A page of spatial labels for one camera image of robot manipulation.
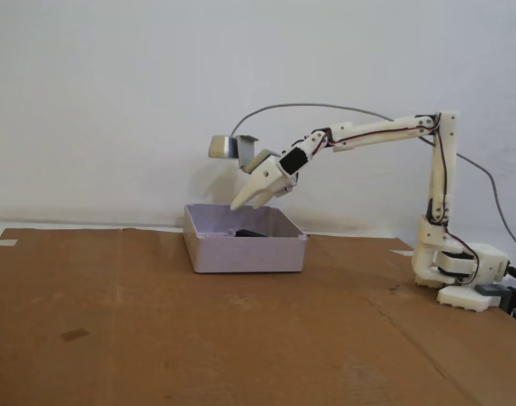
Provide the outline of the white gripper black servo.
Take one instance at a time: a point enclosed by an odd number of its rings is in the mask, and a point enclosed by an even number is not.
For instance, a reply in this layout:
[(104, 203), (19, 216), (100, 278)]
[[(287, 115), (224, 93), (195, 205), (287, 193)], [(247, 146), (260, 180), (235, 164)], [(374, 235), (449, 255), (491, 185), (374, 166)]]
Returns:
[(296, 174), (312, 159), (312, 144), (296, 144), (284, 154), (262, 150), (250, 162), (250, 181), (233, 199), (230, 210), (237, 211), (251, 200), (259, 209), (271, 199), (290, 193), (295, 187)]

